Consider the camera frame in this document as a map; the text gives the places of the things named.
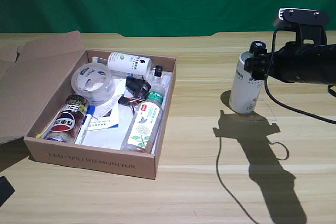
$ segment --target pen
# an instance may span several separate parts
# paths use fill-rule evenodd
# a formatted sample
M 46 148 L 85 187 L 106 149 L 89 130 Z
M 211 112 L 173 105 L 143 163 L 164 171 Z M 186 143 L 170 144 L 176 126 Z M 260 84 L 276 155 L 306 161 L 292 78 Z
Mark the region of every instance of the pen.
M 90 121 L 92 119 L 92 116 L 93 116 L 93 113 L 94 113 L 94 110 L 96 109 L 95 106 L 93 105 L 90 105 L 88 107 L 88 112 L 85 116 L 85 119 L 84 119 L 84 122 L 79 130 L 79 133 L 78 133 L 78 136 L 76 138 L 76 141 L 75 141 L 75 144 L 82 144 L 83 143 L 83 140 L 84 140 L 84 137 L 86 135 L 86 132 L 88 130 L 88 127 L 89 127 L 89 124 L 90 124 Z

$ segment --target tape roll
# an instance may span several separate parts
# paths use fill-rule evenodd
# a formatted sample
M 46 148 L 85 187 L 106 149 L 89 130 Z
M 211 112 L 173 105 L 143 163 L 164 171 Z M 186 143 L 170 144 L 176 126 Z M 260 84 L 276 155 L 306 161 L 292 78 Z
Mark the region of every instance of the tape roll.
M 76 94 L 94 106 L 107 102 L 114 94 L 111 71 L 101 63 L 89 63 L 78 68 L 72 75 L 71 86 Z

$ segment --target wood grain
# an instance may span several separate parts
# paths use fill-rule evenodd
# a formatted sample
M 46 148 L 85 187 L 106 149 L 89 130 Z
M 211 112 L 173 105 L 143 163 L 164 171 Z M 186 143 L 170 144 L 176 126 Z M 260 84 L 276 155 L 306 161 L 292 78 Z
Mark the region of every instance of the wood grain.
M 0 34 L 0 47 L 48 34 Z M 210 37 L 126 38 L 82 34 L 90 49 L 177 58 L 177 78 L 156 180 L 36 163 L 20 141 L 0 146 L 0 175 L 16 192 L 0 223 L 336 223 L 335 126 L 283 109 L 262 90 L 255 114 L 241 117 L 222 101 L 239 54 L 253 40 L 270 48 L 269 32 Z M 336 31 L 327 32 L 336 43 Z M 280 32 L 277 49 L 293 40 Z M 326 86 L 270 78 L 283 103 L 335 119 Z M 280 142 L 269 145 L 268 141 Z

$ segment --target green backdrop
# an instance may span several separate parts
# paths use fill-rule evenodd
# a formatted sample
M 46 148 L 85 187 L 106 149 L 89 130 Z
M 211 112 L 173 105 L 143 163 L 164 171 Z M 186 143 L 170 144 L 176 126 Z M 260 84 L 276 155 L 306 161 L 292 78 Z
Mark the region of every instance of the green backdrop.
M 336 30 L 336 0 L 0 0 L 0 32 L 207 36 L 273 30 L 280 7 L 326 11 Z

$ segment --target white bottle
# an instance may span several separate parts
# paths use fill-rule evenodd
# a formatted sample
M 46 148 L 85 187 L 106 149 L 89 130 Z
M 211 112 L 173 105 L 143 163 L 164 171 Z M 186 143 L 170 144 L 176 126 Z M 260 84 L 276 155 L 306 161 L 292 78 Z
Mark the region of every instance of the white bottle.
M 148 80 L 150 76 L 160 77 L 162 67 L 154 65 L 150 58 L 112 52 L 108 60 L 96 58 L 92 61 L 107 65 L 113 75 Z
M 240 114 L 248 114 L 254 110 L 264 84 L 264 81 L 253 79 L 251 74 L 244 70 L 245 60 L 253 56 L 254 50 L 260 48 L 266 48 L 265 43 L 254 41 L 251 43 L 250 50 L 239 56 L 229 106 Z
M 138 105 L 120 149 L 150 153 L 159 130 L 165 88 L 152 84 L 146 100 Z

